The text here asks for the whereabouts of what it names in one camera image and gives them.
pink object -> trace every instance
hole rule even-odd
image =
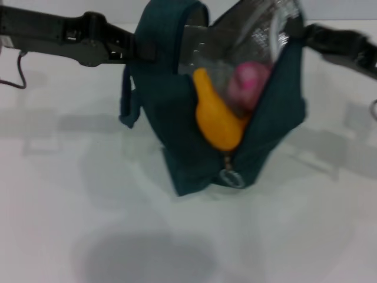
[[[271,71],[258,62],[239,65],[228,86],[228,99],[237,108],[253,111],[257,106]]]

zipper pull ring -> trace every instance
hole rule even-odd
[[[233,170],[232,159],[228,153],[224,155],[225,169],[220,171],[221,179],[230,187],[235,189],[243,189],[245,182],[241,175]]]

teal bag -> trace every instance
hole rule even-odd
[[[189,75],[179,75],[178,61],[184,26],[199,13],[200,24],[209,25],[205,5],[195,0],[151,0],[135,32],[137,44],[157,46],[153,64],[132,62],[124,71],[120,120],[132,128],[140,107],[164,145],[168,170],[179,196],[199,192],[210,184],[230,186],[220,177],[221,152],[200,132],[196,118],[197,95]],[[290,38],[265,86],[241,145],[232,155],[233,170],[242,186],[254,184],[269,154],[306,116],[301,95],[302,49],[300,39]],[[131,89],[133,78],[135,90]]]

white table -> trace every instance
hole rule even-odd
[[[177,198],[145,117],[117,121],[122,66],[23,66],[27,90],[0,86],[0,282],[377,281],[376,81],[305,51],[310,116],[258,184]]]

white wall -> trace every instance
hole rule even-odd
[[[110,22],[138,22],[149,0],[4,0],[6,5],[37,11],[79,16],[85,11],[97,11]],[[236,0],[203,0],[216,19]],[[375,0],[302,0],[309,19],[377,19]]]

